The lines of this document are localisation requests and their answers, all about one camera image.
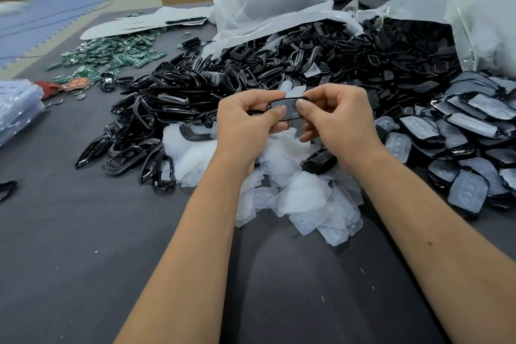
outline person's arm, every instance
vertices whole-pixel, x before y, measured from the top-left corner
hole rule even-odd
[[[301,139],[320,136],[358,178],[452,341],[513,343],[516,263],[385,149],[364,89],[325,84],[303,95],[314,103],[298,104],[309,120]]]
[[[246,111],[284,96],[249,90],[220,102],[217,150],[115,344],[218,343],[240,188],[268,133],[288,128],[284,106]]]

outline floor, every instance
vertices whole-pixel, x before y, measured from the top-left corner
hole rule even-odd
[[[162,6],[161,0],[28,0],[0,17],[0,77],[12,78],[105,12]],[[15,59],[9,56],[23,56]]]

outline gray table surface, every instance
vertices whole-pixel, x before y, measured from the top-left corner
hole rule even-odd
[[[99,24],[126,14],[106,14]],[[158,37],[175,56],[185,30],[210,40],[216,28],[179,28]],[[75,35],[20,77],[44,72],[81,41]],[[124,68],[124,75],[148,73]],[[114,116],[119,92],[97,86],[70,94],[0,149],[0,178],[17,193],[0,205],[0,342],[113,342],[161,258],[190,188],[158,196],[137,171],[109,178],[98,161],[74,163]],[[235,230],[225,298],[223,343],[442,343],[448,339],[374,209],[364,228],[337,248],[317,232],[300,236],[287,217],[262,210]],[[486,210],[475,224],[516,257],[511,213]]]

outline forearm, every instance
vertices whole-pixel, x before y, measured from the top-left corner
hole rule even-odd
[[[516,264],[379,150],[353,169],[455,343],[516,336]]]
[[[214,155],[115,343],[218,342],[245,177],[243,166]]]

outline blue foam floor mat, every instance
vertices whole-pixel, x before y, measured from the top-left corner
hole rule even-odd
[[[14,61],[8,56],[23,55],[102,1],[24,0],[28,6],[21,13],[0,16],[0,68]]]

